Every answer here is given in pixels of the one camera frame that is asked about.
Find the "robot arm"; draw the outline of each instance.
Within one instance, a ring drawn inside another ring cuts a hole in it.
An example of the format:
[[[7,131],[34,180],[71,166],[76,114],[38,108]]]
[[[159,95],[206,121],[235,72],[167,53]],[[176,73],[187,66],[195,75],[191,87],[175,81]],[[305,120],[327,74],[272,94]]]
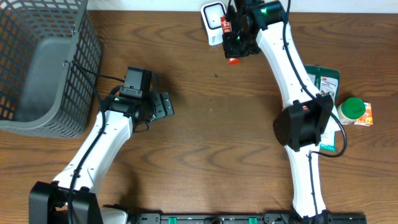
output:
[[[76,180],[75,190],[86,188],[89,192],[97,194],[101,188],[110,165],[122,145],[131,137],[134,128],[131,117],[123,116],[123,113],[117,111],[107,111],[106,128],[104,135],[100,137],[95,144],[90,155],[87,157]],[[88,147],[94,141],[102,125],[102,115],[98,113],[96,122],[91,133],[83,143],[75,157],[53,180],[59,187],[69,188],[72,181],[73,171],[80,162]]]
[[[292,67],[290,66],[282,40],[283,26],[283,22],[278,22],[269,25],[268,29],[266,30],[260,30],[258,32],[256,42],[258,47],[268,59],[275,79],[278,83],[280,94],[282,95],[283,107],[287,108],[292,106],[296,100],[299,100],[299,102],[306,102],[312,99],[304,91],[302,91],[302,87],[297,80]],[[286,28],[286,39],[288,40],[290,54],[301,76],[301,79],[313,95],[319,94],[318,88],[316,88],[309,79],[300,56],[297,53],[289,24],[287,24]],[[313,217],[316,214],[312,198],[308,154],[310,151],[319,151],[320,148],[315,144],[301,147],[299,152],[294,151],[289,146],[285,146],[285,148],[287,154],[289,155],[290,166],[292,169],[294,185],[293,207],[301,217]],[[321,214],[322,211],[326,209],[326,206],[321,195],[318,170],[318,154],[313,154],[312,156],[312,171],[318,214]]]
[[[59,173],[51,184],[37,182],[29,195],[29,223],[66,223],[66,213],[57,211],[67,203],[73,175],[89,147],[98,138],[84,160],[73,188],[74,223],[125,224],[128,214],[123,210],[103,208],[100,211],[96,194],[105,175],[122,145],[132,136],[136,126],[174,114],[169,94],[150,91],[152,76],[156,74],[140,68],[129,67],[124,86],[112,90],[103,100],[106,126],[102,135],[102,113],[86,141],[72,161]]]
[[[289,155],[294,184],[293,207],[301,218],[321,214],[326,206],[320,188],[318,154],[312,154],[312,173],[317,211],[313,201],[310,178],[310,152],[320,150],[318,143],[324,132],[329,114],[319,107],[302,89],[284,48],[283,28],[285,12],[279,1],[235,0],[237,12],[228,9],[227,21],[232,32],[223,34],[226,58],[245,57],[262,52],[274,73],[282,97],[283,111],[274,121],[278,141]],[[309,79],[295,48],[290,25],[287,23],[286,40],[292,60],[307,90],[318,97],[326,107],[333,108],[333,100],[320,96],[318,88]]]

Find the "black mount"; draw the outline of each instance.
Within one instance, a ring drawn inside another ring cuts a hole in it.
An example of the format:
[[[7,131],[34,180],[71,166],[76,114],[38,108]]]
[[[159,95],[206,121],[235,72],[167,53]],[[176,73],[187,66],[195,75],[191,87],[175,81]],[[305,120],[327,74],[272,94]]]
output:
[[[57,183],[37,182],[29,195],[29,223],[67,224],[66,210],[57,211],[67,201],[68,189]],[[121,209],[117,205],[107,206]],[[84,190],[74,191],[73,212],[76,224],[103,224],[96,195]],[[128,212],[130,224],[313,224],[315,217],[304,219],[293,212],[266,212],[263,215],[161,215]],[[366,224],[364,215],[332,215],[323,211],[318,224]]]
[[[300,103],[296,100],[274,120],[274,132],[281,145],[299,152],[300,147],[319,144],[330,117],[327,110],[332,111],[334,102],[330,95],[317,95],[317,101]]]
[[[246,57],[258,54],[256,37],[260,29],[281,22],[285,11],[279,1],[264,3],[263,0],[234,0],[236,10],[229,6],[226,20],[231,23],[232,32],[223,34],[223,48],[226,58]]]
[[[115,87],[105,98],[105,110],[121,112],[127,117],[132,117],[134,128],[143,123],[172,116],[174,109],[169,94],[157,93],[158,80],[156,88],[150,90],[152,77],[157,80],[157,75],[152,71],[129,67],[124,85]]]

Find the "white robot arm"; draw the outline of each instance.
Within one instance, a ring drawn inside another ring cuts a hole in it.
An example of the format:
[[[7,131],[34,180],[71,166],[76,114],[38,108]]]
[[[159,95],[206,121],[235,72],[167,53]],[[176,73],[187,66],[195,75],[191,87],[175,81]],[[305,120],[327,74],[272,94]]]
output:
[[[164,116],[174,114],[169,95],[152,95],[151,104],[142,104],[142,95],[149,91],[145,70],[140,70],[141,77],[132,79],[133,75],[127,73],[126,82],[120,88],[121,95],[110,95],[105,100],[106,126],[104,133],[92,148],[81,167],[76,179],[73,191],[73,220],[74,223],[115,223],[115,224],[176,224],[181,220],[184,224],[223,224],[224,219],[229,224],[268,224],[268,223],[312,223],[314,217],[318,221],[318,215],[328,224],[333,223],[333,216],[326,212],[326,206],[322,199],[320,178],[318,170],[320,134],[326,129],[330,111],[333,107],[331,97],[320,96],[319,90],[309,79],[299,54],[295,48],[289,24],[286,24],[286,41],[293,66],[284,48],[284,22],[283,7],[279,1],[264,3],[253,0],[246,4],[247,0],[235,0],[235,5],[241,12],[240,16],[234,9],[228,7],[227,19],[231,16],[235,23],[232,30],[238,26],[237,32],[223,35],[223,47],[227,58],[243,57],[249,54],[263,52],[271,65],[275,79],[282,95],[283,111],[274,121],[274,131],[277,140],[285,147],[289,155],[290,166],[294,184],[293,215],[283,213],[266,213],[264,216],[198,216],[198,215],[159,215],[138,214],[130,217],[127,211],[118,208],[104,207],[100,210],[96,201],[105,174],[107,173],[115,155],[121,146],[132,136],[137,121],[142,121],[141,116],[149,119],[146,111],[150,111],[150,120],[156,120]],[[137,69],[129,68],[137,75]],[[134,86],[147,86],[144,89],[134,89]],[[317,102],[308,94],[317,96]],[[57,175],[51,184],[36,183],[29,198],[29,222],[30,223],[63,223],[65,220],[57,220],[58,212],[55,207],[63,207],[67,202],[66,197],[76,165],[86,154],[93,143],[101,126],[103,125],[101,113],[98,114],[93,130],[83,143],[77,155]],[[337,223],[366,224],[364,216],[335,216]]]
[[[283,22],[278,22],[269,25],[266,30],[260,30],[258,32],[256,42],[268,59],[278,83],[280,94],[282,95],[283,107],[287,108],[292,106],[293,102],[296,100],[306,102],[312,99],[302,91],[302,87],[290,66],[282,39],[283,26]],[[300,56],[297,53],[289,24],[287,24],[286,28],[286,39],[289,43],[290,54],[301,79],[313,95],[319,94],[320,92],[318,88],[316,88],[316,86],[311,82],[304,69]],[[318,152],[320,150],[319,145],[316,146],[315,144],[311,144],[301,147],[299,152],[295,152],[289,146],[285,146],[285,148],[289,155],[290,167],[292,169],[294,185],[293,207],[301,217],[313,217],[315,216],[315,207],[312,198],[308,154],[310,151]],[[321,214],[321,212],[326,209],[326,206],[321,195],[318,154],[314,154],[312,156],[312,171],[318,213]]]
[[[79,177],[76,180],[75,190],[86,188],[89,192],[98,194],[105,174],[111,166],[114,157],[122,145],[132,136],[134,127],[131,117],[128,118],[123,113],[117,111],[106,111],[106,127],[104,134],[95,144],[90,155],[87,157]],[[53,180],[58,182],[59,187],[69,188],[72,181],[73,171],[77,164],[94,141],[100,128],[102,127],[102,115],[98,113],[96,122],[91,133],[83,143],[75,157]]]

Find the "wooden table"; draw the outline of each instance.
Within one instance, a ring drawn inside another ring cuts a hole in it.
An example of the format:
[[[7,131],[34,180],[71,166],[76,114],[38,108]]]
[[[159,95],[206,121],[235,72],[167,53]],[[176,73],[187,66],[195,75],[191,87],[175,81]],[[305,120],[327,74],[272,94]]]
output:
[[[100,72],[123,77],[128,66],[153,70],[175,108],[173,117],[125,143],[100,205],[165,213],[290,208],[290,164],[272,130],[279,90],[263,55],[228,65],[222,47],[206,43],[198,12],[90,15],[104,49]],[[290,21],[304,63],[341,71],[337,103],[353,95],[373,106],[373,126],[346,127],[345,156],[321,158],[327,207],[363,212],[368,223],[397,223],[398,16],[295,13]],[[97,88],[105,96],[117,84],[100,78]],[[51,182],[87,134],[49,139],[1,132],[0,223],[28,221],[32,186]]]

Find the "green connector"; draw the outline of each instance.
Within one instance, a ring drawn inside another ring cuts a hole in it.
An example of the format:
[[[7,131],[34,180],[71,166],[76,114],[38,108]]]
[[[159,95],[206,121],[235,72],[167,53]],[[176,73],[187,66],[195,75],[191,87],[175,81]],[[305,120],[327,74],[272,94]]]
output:
[[[175,218],[175,217],[170,217],[170,218],[169,218],[169,224],[177,224],[177,218]]]
[[[257,224],[257,218],[249,218],[249,224]]]

